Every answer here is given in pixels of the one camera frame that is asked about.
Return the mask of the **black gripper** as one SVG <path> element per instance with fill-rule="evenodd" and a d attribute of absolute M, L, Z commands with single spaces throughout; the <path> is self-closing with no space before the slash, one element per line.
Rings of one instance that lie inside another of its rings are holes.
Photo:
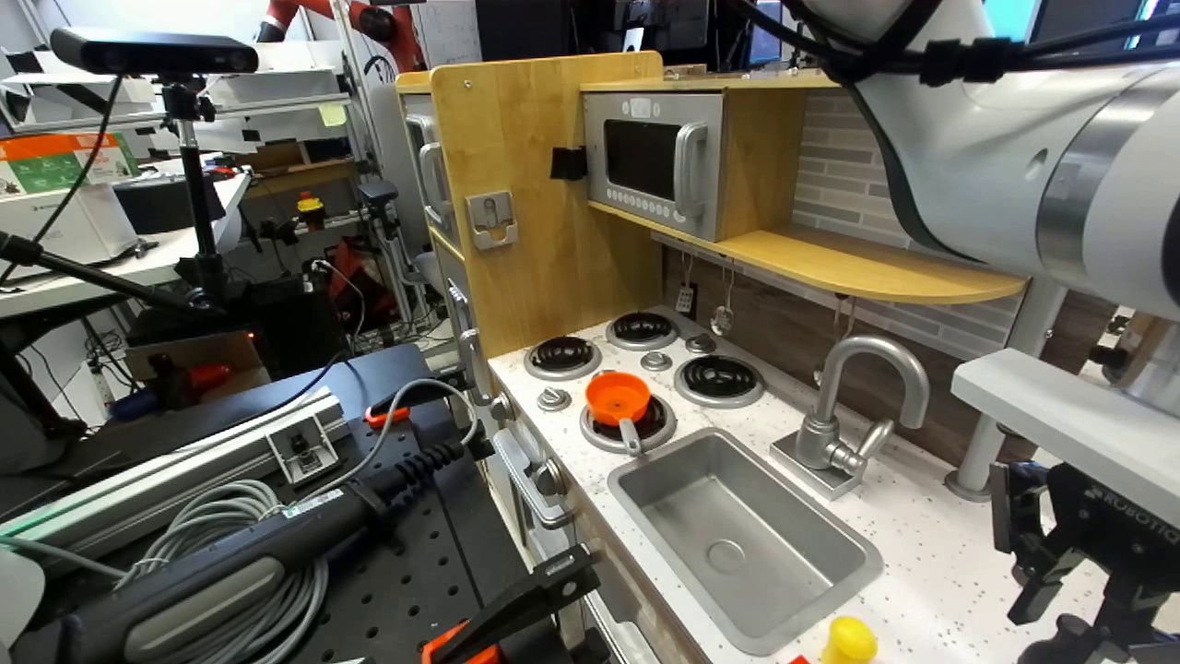
<path fill-rule="evenodd" d="M 1063 581 L 1091 561 L 1105 572 L 1095 620 L 1063 614 L 1016 664 L 1152 664 L 1155 614 L 1180 590 L 1180 531 L 1073 467 L 995 467 L 990 544 L 1022 585 L 1009 624 L 1048 614 Z"/>

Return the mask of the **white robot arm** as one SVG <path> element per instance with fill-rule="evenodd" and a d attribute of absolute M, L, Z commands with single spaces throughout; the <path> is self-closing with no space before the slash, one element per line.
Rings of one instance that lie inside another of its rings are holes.
<path fill-rule="evenodd" d="M 1180 63 L 1117 26 L 1043 45 L 989 30 L 979 0 L 780 0 L 809 53 L 875 130 L 911 242 L 1180 317 Z M 1078 566 L 1105 572 L 1095 617 L 1058 617 L 1022 664 L 1180 664 L 1155 624 L 1175 593 L 1175 416 L 1026 350 L 963 367 L 950 390 L 1054 462 L 990 476 L 990 540 L 1013 558 L 1013 624 Z"/>

